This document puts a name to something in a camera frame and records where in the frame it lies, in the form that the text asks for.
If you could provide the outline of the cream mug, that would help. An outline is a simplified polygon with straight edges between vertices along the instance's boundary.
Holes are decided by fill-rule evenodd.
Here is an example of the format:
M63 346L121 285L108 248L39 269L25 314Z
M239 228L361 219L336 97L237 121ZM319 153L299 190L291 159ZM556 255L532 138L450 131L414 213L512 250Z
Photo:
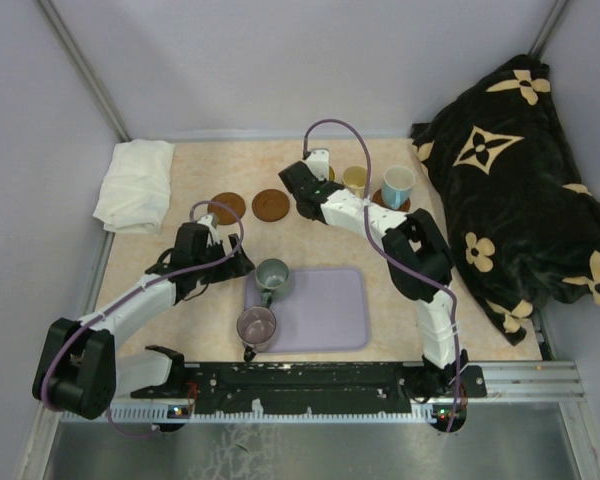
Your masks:
M363 166L348 167L342 174L344 186L358 198L368 194L368 169Z

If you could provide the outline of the dark brown wooden coaster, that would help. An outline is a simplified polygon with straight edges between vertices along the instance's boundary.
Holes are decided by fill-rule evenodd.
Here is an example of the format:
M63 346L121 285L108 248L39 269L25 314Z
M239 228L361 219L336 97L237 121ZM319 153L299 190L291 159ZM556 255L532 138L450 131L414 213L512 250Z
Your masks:
M392 208L390 206L387 206L384 203L383 197L382 197L382 190L381 189L377 189L375 191L375 193L372 196L372 201L376 204L378 204L379 206L389 209L389 210L393 210L393 211L400 211L400 212L408 212L410 210L411 207L411 199L408 198L400 207L398 208Z

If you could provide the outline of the grey green mug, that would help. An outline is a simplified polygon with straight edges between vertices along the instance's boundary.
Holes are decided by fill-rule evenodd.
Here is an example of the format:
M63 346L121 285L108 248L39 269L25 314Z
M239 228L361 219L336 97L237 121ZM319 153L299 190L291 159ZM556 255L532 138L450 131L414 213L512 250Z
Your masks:
M294 288L294 276L288 265L280 259L270 258L255 270L255 283L261 295L260 305L270 308L274 301L288 297Z

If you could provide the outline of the white light-blue mug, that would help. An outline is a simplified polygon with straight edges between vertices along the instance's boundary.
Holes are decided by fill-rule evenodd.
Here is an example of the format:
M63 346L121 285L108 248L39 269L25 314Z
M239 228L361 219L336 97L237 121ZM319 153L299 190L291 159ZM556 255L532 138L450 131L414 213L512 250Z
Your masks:
M381 188L384 205L392 210L400 209L408 200L415 185L414 173L405 166L392 166L386 170Z

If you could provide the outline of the purple mug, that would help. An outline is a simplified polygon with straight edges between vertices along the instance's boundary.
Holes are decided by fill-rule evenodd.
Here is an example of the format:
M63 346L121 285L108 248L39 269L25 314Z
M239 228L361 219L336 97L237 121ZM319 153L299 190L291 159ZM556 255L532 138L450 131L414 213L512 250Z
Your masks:
M251 362L259 353L269 350L277 334L277 319L266 307L245 309L236 321L236 331L244 347L243 360Z

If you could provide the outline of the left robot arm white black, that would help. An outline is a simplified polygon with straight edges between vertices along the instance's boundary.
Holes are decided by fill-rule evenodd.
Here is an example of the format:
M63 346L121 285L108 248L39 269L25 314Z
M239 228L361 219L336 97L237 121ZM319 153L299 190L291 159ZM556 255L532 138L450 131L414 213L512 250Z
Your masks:
M188 384L182 354L148 347L119 359L117 350L159 314L198 286L244 277L255 268L242 247L243 233L222 241L206 220L182 224L173 247L108 305L78 320L60 318L47 332L32 395L56 412L93 420L112 400L144 388L181 394Z

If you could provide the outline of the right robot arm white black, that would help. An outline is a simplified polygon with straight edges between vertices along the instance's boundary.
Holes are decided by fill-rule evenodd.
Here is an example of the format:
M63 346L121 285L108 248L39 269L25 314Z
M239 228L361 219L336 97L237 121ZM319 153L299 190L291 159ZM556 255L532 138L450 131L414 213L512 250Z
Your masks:
M462 383L467 354L459 344L458 300L450 289L452 255L431 214L381 207L318 179L304 161L279 177L302 217L362 236L386 260L394 287L415 302L428 387L441 396L453 393Z

